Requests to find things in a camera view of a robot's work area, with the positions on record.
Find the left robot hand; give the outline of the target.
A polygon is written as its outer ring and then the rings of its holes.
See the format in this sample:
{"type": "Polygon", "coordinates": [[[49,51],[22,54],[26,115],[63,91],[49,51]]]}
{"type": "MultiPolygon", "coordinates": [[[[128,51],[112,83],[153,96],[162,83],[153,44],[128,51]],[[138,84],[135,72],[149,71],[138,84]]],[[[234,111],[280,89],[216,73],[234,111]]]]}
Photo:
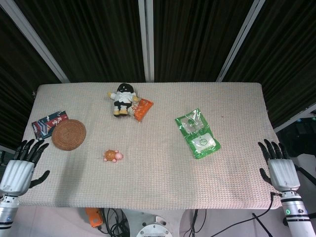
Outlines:
{"type": "Polygon", "coordinates": [[[44,150],[49,146],[44,140],[24,140],[15,150],[13,159],[6,166],[0,182],[0,195],[20,197],[29,189],[43,183],[50,174],[47,170],[38,179],[33,179],[34,170],[44,150]]]}

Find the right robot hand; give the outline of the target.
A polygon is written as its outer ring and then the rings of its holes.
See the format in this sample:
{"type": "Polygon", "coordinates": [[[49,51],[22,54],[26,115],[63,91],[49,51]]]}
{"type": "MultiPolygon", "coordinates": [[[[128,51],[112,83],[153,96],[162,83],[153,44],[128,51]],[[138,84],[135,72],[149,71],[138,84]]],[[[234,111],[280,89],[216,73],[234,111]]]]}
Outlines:
{"type": "Polygon", "coordinates": [[[263,168],[259,169],[263,180],[279,192],[296,192],[300,188],[299,178],[293,161],[282,143],[264,139],[258,142],[266,161],[269,174],[263,168]]]}

